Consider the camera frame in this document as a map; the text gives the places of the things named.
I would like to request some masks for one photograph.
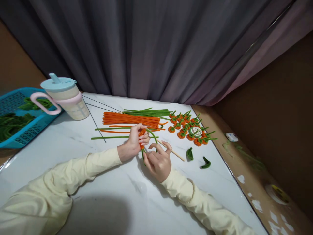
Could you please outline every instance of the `hand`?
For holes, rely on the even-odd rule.
[[[149,169],[150,173],[162,183],[169,176],[172,168],[172,163],[170,160],[170,153],[172,151],[172,146],[162,141],[162,143],[167,147],[167,150],[164,152],[163,148],[159,144],[151,144],[149,149],[155,147],[159,153],[155,151],[143,153],[144,163]]]
[[[146,129],[146,127],[141,123],[132,126],[127,142],[117,147],[118,156],[120,157],[121,162],[126,161],[139,153],[139,143],[142,145],[147,145],[149,143],[150,137],[147,131],[144,135],[138,137],[142,129]]]

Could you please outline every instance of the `cream long sleeve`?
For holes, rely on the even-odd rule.
[[[85,181],[119,164],[117,148],[58,164],[16,191],[0,208],[0,234],[56,234],[71,210],[69,195]],[[171,170],[162,185],[216,234],[254,234],[237,215],[176,170]]]
[[[182,176],[177,170],[171,169],[167,179],[161,183],[171,197],[177,197],[188,210],[209,230],[219,234],[254,234],[239,216],[233,214],[212,195],[197,188],[192,180]]]
[[[0,234],[56,234],[71,210],[69,195],[119,164],[117,148],[58,164],[16,191],[0,208]]]

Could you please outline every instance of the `brown cardboard wall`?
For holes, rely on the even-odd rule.
[[[40,88],[46,78],[0,21],[0,95],[21,87]]]
[[[313,221],[313,31],[214,109]]]

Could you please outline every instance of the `wire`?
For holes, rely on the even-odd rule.
[[[88,103],[85,103],[85,104],[88,104]],[[88,104],[88,105],[94,106],[96,108],[100,108],[100,107],[92,105],[92,104]],[[100,109],[104,109],[104,108],[100,108]],[[114,111],[111,111],[111,110],[108,110],[108,109],[104,109],[104,110],[107,110],[107,111],[110,111],[110,112],[113,112],[113,113],[117,113],[117,112],[114,112]]]
[[[89,98],[89,97],[84,96],[84,95],[83,95],[83,97],[86,97],[86,98],[88,98],[88,99],[93,100],[92,98]],[[93,100],[93,101],[96,101],[96,100]],[[96,102],[100,103],[99,101],[96,101]],[[103,104],[103,103],[100,103],[100,104]],[[103,104],[103,105],[108,106],[108,105],[106,105],[106,104]],[[115,108],[112,108],[112,107],[110,107],[110,106],[108,106],[108,107],[111,108],[111,109],[115,109]],[[117,110],[117,109],[115,109],[115,110],[116,110],[116,111],[119,111],[119,110]],[[119,111],[119,112],[121,112],[121,111]]]
[[[88,106],[86,106],[86,107],[87,107],[87,109],[88,109],[88,111],[89,111],[89,113],[90,113],[90,115],[91,115],[92,120],[94,121],[94,123],[95,123],[96,127],[98,128],[98,126],[97,126],[97,124],[96,124],[96,122],[95,122],[95,120],[94,120],[94,117],[92,116],[92,114],[91,114],[91,112],[90,112],[90,110],[89,110]]]

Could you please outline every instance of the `marble table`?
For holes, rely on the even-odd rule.
[[[3,167],[0,171],[0,206],[14,191],[57,163],[122,144],[126,139],[107,139],[106,143],[102,139],[91,140],[91,137],[101,136],[94,129],[103,127],[104,109],[122,111],[153,107],[177,110],[178,113],[191,109],[189,105],[175,103],[91,93],[83,93],[83,96],[91,112],[88,118],[74,121],[68,114],[61,114]],[[238,214],[257,234],[267,234],[211,141],[206,146],[197,147],[167,130],[156,134],[184,158],[187,149],[193,147],[193,161],[183,162],[172,154],[172,165],[200,189]],[[204,164],[203,156],[212,163],[209,169],[199,168]],[[213,234],[177,200],[170,198],[151,177],[143,165],[141,154],[86,183],[72,198],[72,211],[59,234]]]

